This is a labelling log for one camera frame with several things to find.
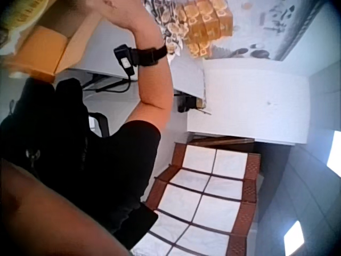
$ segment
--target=skin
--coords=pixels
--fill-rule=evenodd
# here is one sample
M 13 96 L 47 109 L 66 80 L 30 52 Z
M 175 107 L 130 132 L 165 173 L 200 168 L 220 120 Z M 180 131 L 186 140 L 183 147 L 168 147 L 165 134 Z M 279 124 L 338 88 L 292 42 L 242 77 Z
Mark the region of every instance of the skin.
M 130 30 L 138 49 L 164 45 L 160 30 L 140 0 L 87 1 L 113 24 Z M 141 102 L 127 122 L 143 120 L 162 131 L 173 104 L 172 77 L 166 58 L 140 67 Z M 1 160 L 2 221 L 29 255 L 129 255 L 97 222 L 27 171 Z

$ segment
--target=wrist device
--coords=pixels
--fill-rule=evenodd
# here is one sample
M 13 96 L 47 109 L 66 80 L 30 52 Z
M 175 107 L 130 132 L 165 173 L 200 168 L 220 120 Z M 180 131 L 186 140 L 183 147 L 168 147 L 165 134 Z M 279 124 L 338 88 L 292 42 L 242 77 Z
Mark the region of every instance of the wrist device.
M 150 48 L 146 50 L 132 49 L 123 44 L 114 49 L 114 54 L 128 76 L 135 74 L 136 66 L 154 66 L 158 60 L 167 55 L 167 47 L 164 45 L 160 49 Z

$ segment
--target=fluorescent light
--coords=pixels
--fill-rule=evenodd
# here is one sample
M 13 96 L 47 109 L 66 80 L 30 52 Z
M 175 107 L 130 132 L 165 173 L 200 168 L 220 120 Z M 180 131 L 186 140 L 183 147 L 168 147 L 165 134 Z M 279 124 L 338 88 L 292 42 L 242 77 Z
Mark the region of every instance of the fluorescent light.
M 341 177 L 341 132 L 335 131 L 327 166 Z
M 302 244 L 304 244 L 304 238 L 301 224 L 299 221 L 296 221 L 295 224 L 284 235 L 286 256 L 292 255 Z

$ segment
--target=hand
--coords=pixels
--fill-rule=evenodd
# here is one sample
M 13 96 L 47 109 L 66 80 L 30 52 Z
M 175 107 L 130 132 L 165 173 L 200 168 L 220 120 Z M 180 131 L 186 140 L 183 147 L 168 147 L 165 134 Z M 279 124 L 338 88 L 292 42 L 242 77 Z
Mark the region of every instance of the hand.
M 148 30 L 150 25 L 156 24 L 141 0 L 87 0 L 87 5 L 113 24 L 133 33 Z

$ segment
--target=white table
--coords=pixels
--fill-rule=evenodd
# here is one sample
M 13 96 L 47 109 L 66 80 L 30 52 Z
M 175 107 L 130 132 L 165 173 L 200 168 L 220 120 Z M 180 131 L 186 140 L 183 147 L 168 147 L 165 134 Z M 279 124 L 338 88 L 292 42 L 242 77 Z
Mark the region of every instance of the white table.
M 135 47 L 135 40 L 128 30 L 121 29 L 107 20 L 102 20 L 89 40 L 81 61 L 74 66 L 86 72 L 127 78 L 113 50 L 126 44 Z M 181 56 L 176 56 L 170 65 L 174 89 L 198 98 L 204 98 L 205 82 L 201 59 L 193 59 L 185 46 Z M 137 80 L 137 68 L 133 80 Z

